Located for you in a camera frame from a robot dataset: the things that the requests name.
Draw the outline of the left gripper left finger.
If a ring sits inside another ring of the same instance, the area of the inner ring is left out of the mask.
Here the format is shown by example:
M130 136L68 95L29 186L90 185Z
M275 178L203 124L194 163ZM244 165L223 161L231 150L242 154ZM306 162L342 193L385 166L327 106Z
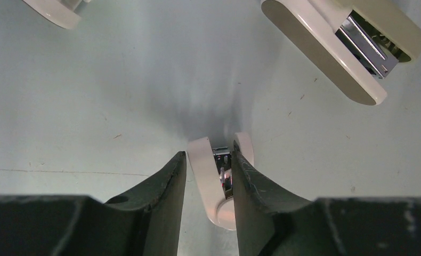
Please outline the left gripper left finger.
M176 255L185 152L131 189L87 195L0 195L0 255Z

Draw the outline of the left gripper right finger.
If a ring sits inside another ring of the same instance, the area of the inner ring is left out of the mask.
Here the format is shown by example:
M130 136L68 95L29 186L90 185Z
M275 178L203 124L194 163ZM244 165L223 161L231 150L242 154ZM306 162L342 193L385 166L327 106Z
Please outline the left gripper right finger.
M321 197L278 185L232 151L240 255L421 255L421 197Z

